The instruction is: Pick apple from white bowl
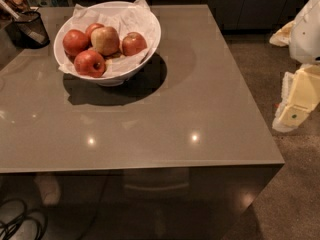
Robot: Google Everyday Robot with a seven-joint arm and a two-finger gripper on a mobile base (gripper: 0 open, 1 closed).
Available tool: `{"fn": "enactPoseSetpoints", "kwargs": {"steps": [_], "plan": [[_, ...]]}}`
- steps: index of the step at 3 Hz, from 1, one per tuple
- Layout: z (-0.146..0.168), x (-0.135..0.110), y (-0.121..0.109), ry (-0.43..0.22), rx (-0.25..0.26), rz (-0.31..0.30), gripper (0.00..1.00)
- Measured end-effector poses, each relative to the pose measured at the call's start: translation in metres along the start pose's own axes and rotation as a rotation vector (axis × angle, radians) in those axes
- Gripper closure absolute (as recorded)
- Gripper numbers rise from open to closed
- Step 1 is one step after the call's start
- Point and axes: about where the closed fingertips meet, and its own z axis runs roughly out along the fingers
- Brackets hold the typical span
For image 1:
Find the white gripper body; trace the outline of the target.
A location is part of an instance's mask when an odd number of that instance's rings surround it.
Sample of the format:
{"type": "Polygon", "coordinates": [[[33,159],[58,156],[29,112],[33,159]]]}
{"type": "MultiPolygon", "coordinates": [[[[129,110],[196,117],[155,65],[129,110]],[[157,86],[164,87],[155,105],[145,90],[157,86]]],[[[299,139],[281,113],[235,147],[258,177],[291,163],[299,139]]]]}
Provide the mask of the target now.
{"type": "Polygon", "coordinates": [[[294,19],[290,56],[303,64],[320,63],[320,0],[309,0],[294,19]]]}

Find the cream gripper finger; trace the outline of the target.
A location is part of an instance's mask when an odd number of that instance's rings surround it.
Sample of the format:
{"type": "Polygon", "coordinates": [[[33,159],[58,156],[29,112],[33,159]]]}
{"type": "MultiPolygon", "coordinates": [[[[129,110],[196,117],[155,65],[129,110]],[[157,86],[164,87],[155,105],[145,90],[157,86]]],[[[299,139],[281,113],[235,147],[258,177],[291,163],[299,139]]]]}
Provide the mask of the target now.
{"type": "Polygon", "coordinates": [[[303,65],[295,73],[286,72],[281,98],[272,128],[286,133],[297,129],[320,103],[320,66],[303,65]]]}
{"type": "Polygon", "coordinates": [[[279,29],[270,37],[269,43],[279,47],[288,46],[290,43],[291,32],[293,30],[294,25],[294,21],[290,21],[287,24],[285,24],[281,29],[279,29]]]}

